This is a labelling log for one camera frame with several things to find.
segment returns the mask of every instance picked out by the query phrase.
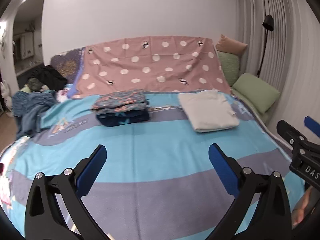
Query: blue blanket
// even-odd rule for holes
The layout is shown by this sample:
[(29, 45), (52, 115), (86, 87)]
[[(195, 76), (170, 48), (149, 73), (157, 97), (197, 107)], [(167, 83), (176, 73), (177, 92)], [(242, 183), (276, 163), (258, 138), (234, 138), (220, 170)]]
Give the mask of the blue blanket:
[[(35, 174), (49, 176), (73, 168), (99, 144), (106, 147), (108, 158), (82, 201), (115, 239), (205, 239), (233, 201), (208, 158), (212, 143), (256, 173), (279, 171), (293, 208), (303, 194), (303, 181), (289, 171), (290, 158), (241, 102), (225, 96), (240, 125), (203, 134), (192, 129), (177, 93), (146, 94), (150, 121), (112, 128), (102, 126), (90, 111), (99, 96), (55, 105), (42, 117), (41, 128), (48, 130), (29, 140), (13, 162), (9, 218), (24, 233), (25, 205)], [(252, 200), (239, 231), (249, 224), (257, 200)], [(76, 230), (61, 207), (67, 224)]]

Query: navy blue clothing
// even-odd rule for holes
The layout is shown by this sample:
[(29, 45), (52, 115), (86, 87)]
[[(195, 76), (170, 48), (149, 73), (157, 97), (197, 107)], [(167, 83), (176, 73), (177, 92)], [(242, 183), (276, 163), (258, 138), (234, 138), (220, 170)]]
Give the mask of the navy blue clothing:
[(150, 120), (147, 109), (131, 110), (122, 113), (97, 114), (96, 117), (102, 125), (107, 127)]

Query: green pillow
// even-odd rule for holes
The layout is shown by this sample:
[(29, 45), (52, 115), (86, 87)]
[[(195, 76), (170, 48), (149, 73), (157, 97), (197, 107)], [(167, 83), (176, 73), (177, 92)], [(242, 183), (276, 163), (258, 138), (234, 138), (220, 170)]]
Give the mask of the green pillow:
[(221, 62), (224, 76), (229, 84), (232, 86), (238, 79), (239, 73), (239, 58), (237, 55), (218, 51), (218, 57)]
[(261, 114), (280, 96), (277, 89), (249, 73), (242, 74), (232, 87), (248, 98)]

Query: metal screw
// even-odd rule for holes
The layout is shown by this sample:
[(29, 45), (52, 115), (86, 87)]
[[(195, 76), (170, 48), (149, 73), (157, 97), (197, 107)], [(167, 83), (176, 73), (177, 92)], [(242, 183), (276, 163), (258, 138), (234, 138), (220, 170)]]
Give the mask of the metal screw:
[(250, 173), (252, 172), (252, 170), (251, 170), (250, 168), (248, 168), (248, 167), (244, 167), (244, 168), (243, 168), (243, 172), (244, 172), (245, 174), (250, 174)]
[(41, 178), (41, 177), (42, 177), (42, 175), (43, 175), (43, 173), (42, 173), (42, 172), (38, 172), (38, 173), (36, 174), (36, 178), (37, 178), (37, 179), (39, 179), (39, 178)]
[(70, 175), (72, 173), (72, 169), (70, 169), (70, 168), (67, 168), (67, 169), (65, 169), (64, 171), (63, 171), (63, 174), (64, 175)]
[(281, 174), (279, 171), (274, 171), (273, 176), (275, 176), (276, 178), (279, 178), (281, 176)]

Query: beige pillow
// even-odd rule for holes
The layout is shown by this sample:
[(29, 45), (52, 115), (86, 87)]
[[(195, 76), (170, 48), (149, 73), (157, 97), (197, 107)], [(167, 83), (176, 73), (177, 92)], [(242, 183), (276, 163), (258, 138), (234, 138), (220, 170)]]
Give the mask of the beige pillow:
[(235, 54), (241, 57), (247, 46), (248, 44), (230, 39), (225, 35), (221, 35), (216, 48), (218, 51)]

